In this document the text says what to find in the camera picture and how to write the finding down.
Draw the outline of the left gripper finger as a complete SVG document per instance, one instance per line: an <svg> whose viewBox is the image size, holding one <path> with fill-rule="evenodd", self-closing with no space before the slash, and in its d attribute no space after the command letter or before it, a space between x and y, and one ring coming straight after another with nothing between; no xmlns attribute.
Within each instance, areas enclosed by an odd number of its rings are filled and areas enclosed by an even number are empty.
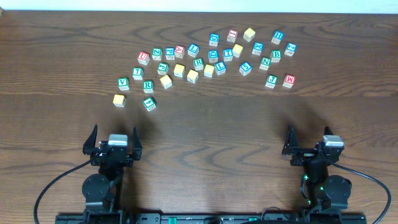
<svg viewBox="0 0 398 224"><path fill-rule="evenodd" d="M96 151L96 137L97 137L98 125L96 124L89 135L88 139L83 144L82 152L84 155L91 155Z"/></svg>
<svg viewBox="0 0 398 224"><path fill-rule="evenodd" d="M137 134L137 129L134 127L133 129L133 146L132 146L132 157L135 161L139 161L142 156L142 144L139 140L139 136Z"/></svg>

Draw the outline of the green B block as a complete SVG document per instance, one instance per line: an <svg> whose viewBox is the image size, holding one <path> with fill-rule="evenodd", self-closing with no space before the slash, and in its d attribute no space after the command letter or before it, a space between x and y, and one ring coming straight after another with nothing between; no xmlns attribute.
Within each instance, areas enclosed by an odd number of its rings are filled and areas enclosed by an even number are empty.
<svg viewBox="0 0 398 224"><path fill-rule="evenodd" d="M271 51L271 62L278 63L282 58L282 54L280 50L272 50Z"/></svg>

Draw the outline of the yellow O block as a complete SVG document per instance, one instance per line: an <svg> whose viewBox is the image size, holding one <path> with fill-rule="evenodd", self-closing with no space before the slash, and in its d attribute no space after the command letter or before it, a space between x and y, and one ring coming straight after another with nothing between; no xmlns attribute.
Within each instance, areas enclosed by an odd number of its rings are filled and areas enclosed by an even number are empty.
<svg viewBox="0 0 398 224"><path fill-rule="evenodd" d="M233 47L233 56L236 58L240 58L242 51L243 51L243 46L235 44Z"/></svg>
<svg viewBox="0 0 398 224"><path fill-rule="evenodd" d="M215 70L215 67L213 65L210 65L210 64L205 65L204 76L208 77L208 78L212 78L214 70Z"/></svg>

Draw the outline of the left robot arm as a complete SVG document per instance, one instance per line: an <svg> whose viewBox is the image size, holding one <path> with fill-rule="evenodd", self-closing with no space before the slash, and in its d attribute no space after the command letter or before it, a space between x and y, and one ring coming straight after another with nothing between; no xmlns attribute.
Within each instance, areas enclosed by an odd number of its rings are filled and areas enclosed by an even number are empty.
<svg viewBox="0 0 398 224"><path fill-rule="evenodd" d="M111 134L107 141L96 147L98 127L95 126L83 145L84 155L90 156L90 164L98 166L98 173L86 178L82 185L85 197L83 223L133 223L129 212L119 209L120 188L124 169L132 167L141 159L142 144L133 129L132 148L128 146L128 136Z"/></svg>

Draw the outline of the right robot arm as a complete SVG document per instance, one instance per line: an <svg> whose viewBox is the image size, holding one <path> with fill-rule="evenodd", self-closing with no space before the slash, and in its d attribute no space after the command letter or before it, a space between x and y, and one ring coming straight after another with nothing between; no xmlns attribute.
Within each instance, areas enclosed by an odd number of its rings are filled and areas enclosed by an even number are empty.
<svg viewBox="0 0 398 224"><path fill-rule="evenodd" d="M343 140L327 126L323 139L313 148L299 146L292 125L287 128L282 149L283 155L291 156L291 166L302 166L301 193L308 206L293 214L290 220L305 223L342 223L341 213L348 208L352 183L340 175L330 175L328 166L339 160L345 149Z"/></svg>

